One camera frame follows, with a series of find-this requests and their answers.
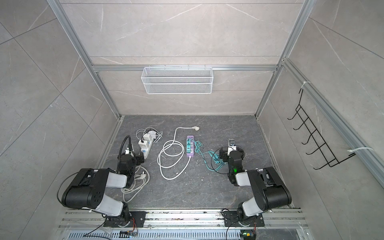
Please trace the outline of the white blue power strip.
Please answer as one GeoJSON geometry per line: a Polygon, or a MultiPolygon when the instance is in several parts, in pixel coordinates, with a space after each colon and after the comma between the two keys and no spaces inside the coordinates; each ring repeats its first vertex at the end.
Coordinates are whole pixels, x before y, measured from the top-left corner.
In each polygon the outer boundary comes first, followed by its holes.
{"type": "Polygon", "coordinates": [[[155,137],[152,135],[145,134],[143,140],[139,140],[138,144],[141,148],[141,152],[143,153],[144,159],[146,159],[149,155],[151,147],[155,141],[155,137]]]}

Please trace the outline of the white square charger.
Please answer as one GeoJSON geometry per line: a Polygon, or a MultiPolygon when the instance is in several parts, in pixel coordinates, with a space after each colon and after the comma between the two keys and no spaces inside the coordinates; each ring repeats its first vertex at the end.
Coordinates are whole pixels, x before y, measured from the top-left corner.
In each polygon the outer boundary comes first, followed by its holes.
{"type": "Polygon", "coordinates": [[[144,149],[144,148],[147,148],[148,146],[148,142],[146,140],[140,140],[139,141],[139,146],[144,149]]]}

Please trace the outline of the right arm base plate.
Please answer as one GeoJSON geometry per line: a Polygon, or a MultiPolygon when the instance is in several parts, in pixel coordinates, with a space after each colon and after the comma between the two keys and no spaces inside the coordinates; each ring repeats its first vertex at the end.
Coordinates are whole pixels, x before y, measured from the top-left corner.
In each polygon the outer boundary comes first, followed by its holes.
{"type": "Polygon", "coordinates": [[[224,218],[226,227],[264,227],[263,216],[256,215],[252,217],[241,216],[237,211],[228,209],[221,210],[221,215],[224,218]]]}

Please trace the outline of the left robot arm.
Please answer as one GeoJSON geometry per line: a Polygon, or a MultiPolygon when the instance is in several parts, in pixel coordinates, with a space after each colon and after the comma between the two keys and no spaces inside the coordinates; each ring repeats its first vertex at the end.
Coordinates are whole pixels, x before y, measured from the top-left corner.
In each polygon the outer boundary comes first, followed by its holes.
{"type": "Polygon", "coordinates": [[[146,212],[132,212],[129,200],[115,200],[106,194],[106,189],[120,189],[124,196],[137,195],[148,183],[148,171],[141,166],[143,153],[134,153],[131,136],[126,136],[120,146],[116,170],[80,169],[72,174],[59,203],[69,209],[89,210],[99,213],[105,219],[103,227],[131,228],[132,231],[144,226],[146,212]]]}

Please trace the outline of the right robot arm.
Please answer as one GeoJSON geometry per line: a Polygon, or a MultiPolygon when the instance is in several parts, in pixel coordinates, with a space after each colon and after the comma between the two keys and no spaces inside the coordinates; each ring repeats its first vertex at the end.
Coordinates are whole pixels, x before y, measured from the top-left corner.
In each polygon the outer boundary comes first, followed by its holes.
{"type": "Polygon", "coordinates": [[[236,145],[221,147],[211,154],[211,162],[219,161],[219,166],[228,165],[225,175],[235,187],[250,187],[253,196],[239,203],[236,211],[221,210],[225,226],[258,226],[262,214],[274,208],[288,206],[292,196],[288,188],[273,167],[245,170],[243,160],[245,152],[236,145]]]}

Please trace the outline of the purple power strip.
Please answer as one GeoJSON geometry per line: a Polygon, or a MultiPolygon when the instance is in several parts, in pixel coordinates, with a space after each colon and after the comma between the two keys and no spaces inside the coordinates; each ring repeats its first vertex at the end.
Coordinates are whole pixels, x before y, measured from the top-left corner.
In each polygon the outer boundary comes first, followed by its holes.
{"type": "MultiPolygon", "coordinates": [[[[191,139],[193,141],[193,144],[195,146],[195,141],[194,141],[194,136],[190,135],[190,136],[187,136],[187,139],[191,139]]],[[[194,152],[191,152],[191,147],[187,147],[187,141],[186,141],[186,154],[188,157],[193,157],[194,154],[195,154],[195,151],[194,152]]]]}

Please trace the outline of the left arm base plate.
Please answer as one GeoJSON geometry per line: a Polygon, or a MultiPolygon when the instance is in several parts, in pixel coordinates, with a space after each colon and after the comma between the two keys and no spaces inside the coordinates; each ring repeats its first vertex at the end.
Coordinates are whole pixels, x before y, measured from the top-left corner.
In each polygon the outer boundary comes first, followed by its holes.
{"type": "Polygon", "coordinates": [[[107,217],[104,222],[104,227],[111,228],[142,228],[145,223],[147,212],[145,211],[133,211],[123,212],[118,217],[107,217]]]}

